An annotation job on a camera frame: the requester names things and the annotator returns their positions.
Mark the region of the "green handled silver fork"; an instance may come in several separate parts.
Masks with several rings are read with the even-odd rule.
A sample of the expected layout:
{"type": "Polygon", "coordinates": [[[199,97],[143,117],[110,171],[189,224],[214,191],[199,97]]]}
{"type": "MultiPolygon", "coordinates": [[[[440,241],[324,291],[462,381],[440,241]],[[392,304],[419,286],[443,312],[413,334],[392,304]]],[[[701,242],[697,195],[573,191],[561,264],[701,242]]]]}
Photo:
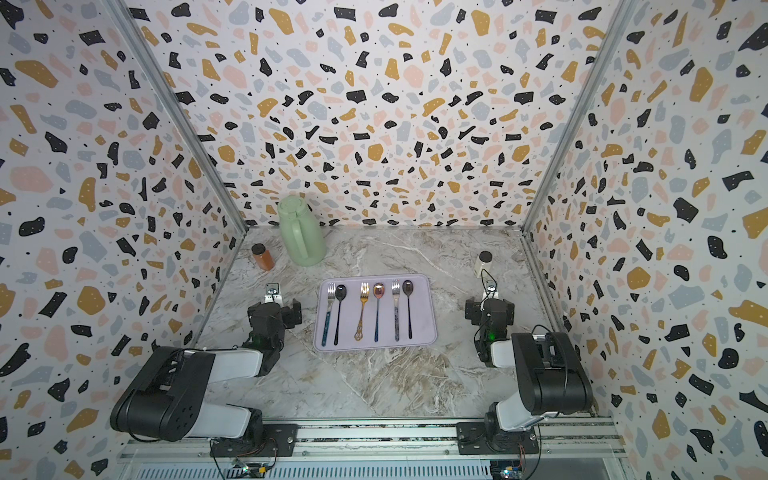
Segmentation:
{"type": "Polygon", "coordinates": [[[334,283],[330,283],[327,288],[327,308],[325,312],[325,319],[323,323],[323,331],[322,331],[322,337],[321,337],[322,347],[325,347],[327,344],[328,332],[330,328],[330,318],[331,318],[332,309],[333,309],[333,302],[335,300],[335,291],[336,291],[336,285],[334,283]]]}

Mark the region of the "dark black spoon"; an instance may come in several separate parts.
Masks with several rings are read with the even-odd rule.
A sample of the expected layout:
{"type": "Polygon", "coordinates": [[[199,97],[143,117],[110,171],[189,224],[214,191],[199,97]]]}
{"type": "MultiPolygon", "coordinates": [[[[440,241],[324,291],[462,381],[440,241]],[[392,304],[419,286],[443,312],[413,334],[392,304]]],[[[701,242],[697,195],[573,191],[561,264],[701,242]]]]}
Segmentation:
{"type": "Polygon", "coordinates": [[[347,296],[347,287],[344,284],[338,285],[335,288],[335,299],[337,301],[337,316],[336,316],[336,326],[335,326],[334,339],[333,339],[334,346],[337,346],[339,343],[342,303],[345,300],[346,296],[347,296]]]}

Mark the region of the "silver grey spoon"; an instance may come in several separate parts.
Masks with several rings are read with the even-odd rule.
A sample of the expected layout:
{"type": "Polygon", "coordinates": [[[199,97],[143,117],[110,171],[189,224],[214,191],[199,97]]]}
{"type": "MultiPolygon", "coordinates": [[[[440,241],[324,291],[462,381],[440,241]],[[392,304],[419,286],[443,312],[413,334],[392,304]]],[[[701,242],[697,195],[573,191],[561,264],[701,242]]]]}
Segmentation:
{"type": "Polygon", "coordinates": [[[411,295],[414,292],[414,284],[411,280],[405,280],[402,284],[403,293],[407,298],[407,321],[408,321],[408,338],[413,338],[413,327],[411,317],[411,295]]]}

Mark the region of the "ornate gold fork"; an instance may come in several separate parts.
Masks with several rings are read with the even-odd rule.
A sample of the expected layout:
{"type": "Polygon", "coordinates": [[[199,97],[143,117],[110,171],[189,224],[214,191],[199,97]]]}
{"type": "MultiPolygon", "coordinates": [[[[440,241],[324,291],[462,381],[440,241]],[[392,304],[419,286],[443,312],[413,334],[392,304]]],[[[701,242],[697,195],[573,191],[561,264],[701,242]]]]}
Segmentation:
{"type": "Polygon", "coordinates": [[[364,315],[365,315],[365,307],[369,300],[370,295],[370,284],[368,282],[362,282],[360,284],[360,314],[359,319],[356,326],[356,331],[354,334],[354,340],[355,341],[361,341],[364,337],[364,315]]]}

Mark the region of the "all silver fork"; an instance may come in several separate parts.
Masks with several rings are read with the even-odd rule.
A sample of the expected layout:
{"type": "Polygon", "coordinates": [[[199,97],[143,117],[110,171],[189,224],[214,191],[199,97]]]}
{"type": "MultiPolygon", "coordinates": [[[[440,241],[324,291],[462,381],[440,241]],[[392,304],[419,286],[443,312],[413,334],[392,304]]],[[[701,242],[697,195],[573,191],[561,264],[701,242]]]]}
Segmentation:
{"type": "Polygon", "coordinates": [[[401,284],[395,280],[391,285],[391,292],[393,298],[393,312],[394,312],[394,338],[396,342],[400,341],[400,317],[399,317],[399,303],[401,284]]]}

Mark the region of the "iridescent rainbow spoon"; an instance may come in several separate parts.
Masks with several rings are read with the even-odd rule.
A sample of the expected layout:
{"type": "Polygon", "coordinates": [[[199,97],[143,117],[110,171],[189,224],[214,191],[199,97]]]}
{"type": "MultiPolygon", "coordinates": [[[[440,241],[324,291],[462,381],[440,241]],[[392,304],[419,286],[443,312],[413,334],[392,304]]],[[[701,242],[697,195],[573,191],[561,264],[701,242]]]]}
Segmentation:
{"type": "Polygon", "coordinates": [[[380,332],[380,303],[381,299],[383,298],[385,294],[385,286],[383,283],[379,282],[374,285],[374,297],[376,299],[376,317],[375,317],[375,330],[374,330],[374,341],[376,343],[379,342],[379,332],[380,332]]]}

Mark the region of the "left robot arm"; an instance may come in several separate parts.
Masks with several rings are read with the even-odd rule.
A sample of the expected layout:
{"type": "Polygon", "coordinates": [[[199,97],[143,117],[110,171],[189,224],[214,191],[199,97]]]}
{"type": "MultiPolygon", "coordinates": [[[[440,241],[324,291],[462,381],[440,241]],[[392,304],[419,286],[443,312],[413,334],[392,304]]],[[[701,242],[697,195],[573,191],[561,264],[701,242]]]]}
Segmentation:
{"type": "Polygon", "coordinates": [[[251,331],[229,349],[156,348],[120,396],[110,415],[113,430],[142,442],[184,438],[232,441],[251,451],[265,442],[262,413],[210,403],[209,385],[271,372],[284,348],[285,332],[302,323],[297,300],[283,306],[258,302],[247,309],[251,331]]]}

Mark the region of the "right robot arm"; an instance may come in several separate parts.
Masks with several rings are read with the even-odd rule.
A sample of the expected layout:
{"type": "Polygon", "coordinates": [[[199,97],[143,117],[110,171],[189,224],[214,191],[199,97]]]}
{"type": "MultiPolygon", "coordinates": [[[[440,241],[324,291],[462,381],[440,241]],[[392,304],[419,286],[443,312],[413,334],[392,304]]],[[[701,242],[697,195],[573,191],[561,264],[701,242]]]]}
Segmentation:
{"type": "Polygon", "coordinates": [[[484,421],[474,426],[476,433],[468,431],[470,423],[457,426],[465,451],[536,453],[535,425],[591,409],[592,387],[567,334],[545,326],[541,334],[508,333],[514,305],[497,298],[468,299],[465,318],[477,327],[473,343],[478,359],[490,368],[514,370],[517,381],[509,398],[491,404],[484,421]]]}

